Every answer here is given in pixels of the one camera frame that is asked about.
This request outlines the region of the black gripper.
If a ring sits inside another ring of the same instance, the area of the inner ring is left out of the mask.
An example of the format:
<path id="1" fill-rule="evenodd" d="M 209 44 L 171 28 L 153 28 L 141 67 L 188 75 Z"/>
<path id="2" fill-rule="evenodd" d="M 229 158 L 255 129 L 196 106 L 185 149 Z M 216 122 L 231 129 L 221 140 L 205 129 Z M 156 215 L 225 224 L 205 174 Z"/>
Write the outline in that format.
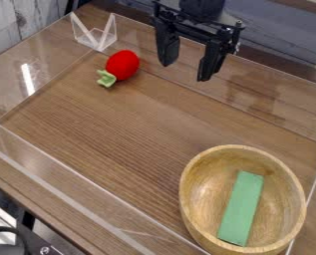
<path id="1" fill-rule="evenodd" d="M 225 11 L 225 0 L 153 0 L 159 61 L 167 67 L 179 58 L 180 36 L 205 44 L 197 80 L 205 82 L 239 49 L 246 25 Z"/>

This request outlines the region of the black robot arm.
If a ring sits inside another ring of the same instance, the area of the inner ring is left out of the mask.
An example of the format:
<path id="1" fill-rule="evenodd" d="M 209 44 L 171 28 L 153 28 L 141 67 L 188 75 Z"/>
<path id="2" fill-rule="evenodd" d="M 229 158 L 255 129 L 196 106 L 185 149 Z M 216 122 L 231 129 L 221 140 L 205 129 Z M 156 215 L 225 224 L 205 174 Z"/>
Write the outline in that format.
<path id="1" fill-rule="evenodd" d="M 242 20 L 225 10 L 225 0 L 155 0 L 153 23 L 159 48 L 159 61 L 168 67 L 179 58 L 180 38 L 205 46 L 197 68 L 197 80 L 205 82 L 220 71 L 228 54 L 235 55 Z"/>

